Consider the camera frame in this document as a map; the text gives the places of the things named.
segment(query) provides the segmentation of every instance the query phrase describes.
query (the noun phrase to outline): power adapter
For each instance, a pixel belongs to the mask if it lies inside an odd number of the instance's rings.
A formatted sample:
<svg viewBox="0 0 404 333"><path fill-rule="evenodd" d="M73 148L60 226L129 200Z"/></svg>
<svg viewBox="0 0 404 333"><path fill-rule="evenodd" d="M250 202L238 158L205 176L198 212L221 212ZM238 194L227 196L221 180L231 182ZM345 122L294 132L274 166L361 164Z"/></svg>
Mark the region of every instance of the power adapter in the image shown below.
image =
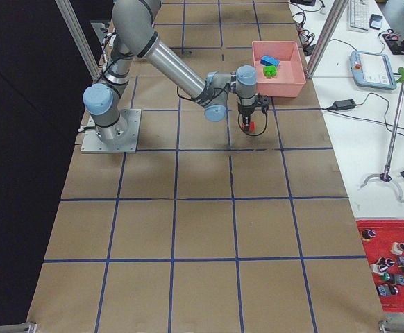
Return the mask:
<svg viewBox="0 0 404 333"><path fill-rule="evenodd" d="M341 111L354 109L355 107L356 103L353 99L343 99L342 101L335 101L328 109Z"/></svg>

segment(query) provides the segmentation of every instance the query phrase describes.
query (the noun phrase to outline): white surface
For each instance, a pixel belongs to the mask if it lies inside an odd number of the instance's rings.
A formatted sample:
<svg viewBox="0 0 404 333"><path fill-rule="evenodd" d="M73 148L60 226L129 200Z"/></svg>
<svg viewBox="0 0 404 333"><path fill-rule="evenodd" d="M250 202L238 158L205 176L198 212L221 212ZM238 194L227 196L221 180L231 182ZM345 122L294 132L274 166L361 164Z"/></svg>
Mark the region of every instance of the white surface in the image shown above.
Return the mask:
<svg viewBox="0 0 404 333"><path fill-rule="evenodd" d="M333 0L324 0L330 12ZM381 11L374 0L367 0L369 14L379 14ZM290 6L292 13L299 9ZM327 15L320 12L307 12L305 28L315 33L317 38L321 32ZM358 51L379 53L382 44L378 39L379 32L389 28L387 20L382 21L379 31L370 29L368 33L349 31L348 11L345 10L333 38L352 44ZM361 103L369 92L375 92L389 100L387 121L393 123L400 85L395 90L379 90L358 87L351 75L349 56L352 48L337 41L330 41L324 56L313 75L313 83L321 107L327 108L334 101L354 99ZM394 72L400 66L404 67L404 55L392 55L386 46L383 53L389 55ZM364 105L346 112L354 117L364 117L383 121L387 104L377 96L370 96ZM325 114L324 119L348 196L350 198L353 214L361 218L393 218L404 219L404 204L396 200L393 185L381 181L371 181L366 187L360 189L364 179L371 173L382 173L387 159L387 150L391 133L384 126L372 123L350 120L333 114ZM404 101L400 118L400 126L404 127ZM404 178L400 171L404 171L404 137L397 136L390 176L397 180L404 192Z"/></svg>

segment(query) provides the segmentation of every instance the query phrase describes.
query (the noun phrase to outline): blue device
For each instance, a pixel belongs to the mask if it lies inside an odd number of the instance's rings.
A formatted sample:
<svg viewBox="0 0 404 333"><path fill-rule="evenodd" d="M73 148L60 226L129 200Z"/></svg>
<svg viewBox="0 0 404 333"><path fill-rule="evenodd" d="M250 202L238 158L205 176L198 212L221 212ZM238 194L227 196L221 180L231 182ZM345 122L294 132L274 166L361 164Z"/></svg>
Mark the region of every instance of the blue device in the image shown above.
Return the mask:
<svg viewBox="0 0 404 333"><path fill-rule="evenodd" d="M387 54L354 51L350 55L350 69L356 85L360 87L396 89Z"/></svg>

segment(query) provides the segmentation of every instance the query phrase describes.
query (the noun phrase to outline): keyboard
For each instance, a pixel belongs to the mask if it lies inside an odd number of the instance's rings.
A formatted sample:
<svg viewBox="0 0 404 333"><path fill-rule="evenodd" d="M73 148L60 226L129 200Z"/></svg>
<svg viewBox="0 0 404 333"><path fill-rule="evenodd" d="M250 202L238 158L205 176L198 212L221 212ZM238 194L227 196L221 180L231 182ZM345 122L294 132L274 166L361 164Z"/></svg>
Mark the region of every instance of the keyboard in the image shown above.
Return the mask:
<svg viewBox="0 0 404 333"><path fill-rule="evenodd" d="M361 33L369 32L369 13L366 0L349 0L348 29Z"/></svg>

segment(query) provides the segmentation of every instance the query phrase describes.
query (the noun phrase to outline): green toy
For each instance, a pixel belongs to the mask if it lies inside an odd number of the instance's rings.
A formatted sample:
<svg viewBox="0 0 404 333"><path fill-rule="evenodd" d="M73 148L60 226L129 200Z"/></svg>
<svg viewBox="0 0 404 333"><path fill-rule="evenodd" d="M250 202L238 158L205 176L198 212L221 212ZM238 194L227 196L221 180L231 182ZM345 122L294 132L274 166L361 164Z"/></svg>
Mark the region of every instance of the green toy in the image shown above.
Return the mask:
<svg viewBox="0 0 404 333"><path fill-rule="evenodd" d="M266 78L272 78L278 75L278 69L276 68L275 65L264 66L264 75Z"/></svg>

